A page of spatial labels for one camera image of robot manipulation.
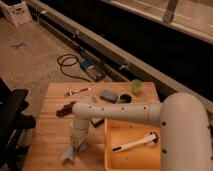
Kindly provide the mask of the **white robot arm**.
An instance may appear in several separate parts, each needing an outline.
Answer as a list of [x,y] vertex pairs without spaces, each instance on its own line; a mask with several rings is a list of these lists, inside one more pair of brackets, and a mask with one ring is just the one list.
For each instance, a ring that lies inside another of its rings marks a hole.
[[88,132],[90,118],[107,118],[160,128],[161,171],[213,171],[210,123],[202,102],[174,93],[162,103],[99,105],[92,97],[74,103],[74,137]]

